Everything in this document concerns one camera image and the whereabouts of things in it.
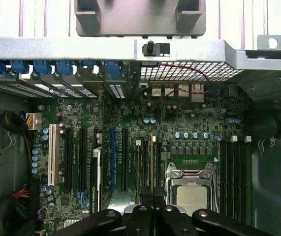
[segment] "blue pcie slot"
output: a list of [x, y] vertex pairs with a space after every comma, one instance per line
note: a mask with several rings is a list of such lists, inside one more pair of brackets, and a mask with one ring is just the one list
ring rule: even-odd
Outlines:
[[116, 142], [116, 130], [111, 128], [111, 192], [114, 192], [115, 183], [115, 142]]

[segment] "ram slot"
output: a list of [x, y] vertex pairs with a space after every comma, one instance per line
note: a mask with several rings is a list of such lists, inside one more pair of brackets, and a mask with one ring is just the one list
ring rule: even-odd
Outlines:
[[111, 143], [111, 192], [114, 192], [115, 185], [115, 147], [116, 147], [116, 130], [111, 128], [110, 130], [110, 143]]
[[122, 135], [122, 192], [126, 192], [129, 165], [128, 128], [123, 128]]
[[149, 183], [149, 167], [148, 167], [148, 141], [142, 141], [142, 155], [141, 155], [141, 162], [142, 162], [142, 184], [141, 186], [145, 187], [148, 186]]
[[79, 130], [79, 183], [78, 190], [87, 189], [87, 129]]
[[242, 144], [240, 148], [240, 196], [241, 196], [241, 222], [246, 223], [247, 212], [247, 160], [246, 145]]
[[72, 168], [73, 168], [73, 130], [72, 128], [66, 129], [65, 134], [65, 190], [72, 189]]
[[162, 143], [156, 143], [156, 187], [161, 186], [161, 146]]
[[233, 218], [233, 145], [226, 146], [227, 160], [227, 217]]
[[240, 144], [235, 143], [234, 146], [234, 219], [241, 220], [241, 155], [240, 155]]
[[227, 215], [227, 157], [226, 143], [220, 144], [220, 213]]

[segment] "gray plastic part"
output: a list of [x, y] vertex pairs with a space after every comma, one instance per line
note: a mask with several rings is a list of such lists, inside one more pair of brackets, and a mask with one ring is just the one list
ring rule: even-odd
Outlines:
[[198, 36], [205, 0], [75, 0], [80, 36]]

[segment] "motherboard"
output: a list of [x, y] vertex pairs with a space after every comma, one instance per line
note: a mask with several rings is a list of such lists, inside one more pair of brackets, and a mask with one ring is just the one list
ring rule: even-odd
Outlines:
[[188, 215], [209, 208], [250, 224], [249, 105], [230, 85], [208, 94], [150, 87], [134, 100], [104, 93], [35, 101], [42, 123], [32, 173], [46, 234], [104, 208], [123, 213], [157, 187]]

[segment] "white pci slot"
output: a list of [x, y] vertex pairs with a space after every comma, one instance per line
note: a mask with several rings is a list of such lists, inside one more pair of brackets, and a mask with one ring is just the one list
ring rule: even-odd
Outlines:
[[48, 185], [54, 186], [58, 183], [58, 163], [60, 155], [60, 132], [57, 124], [49, 126], [48, 141]]

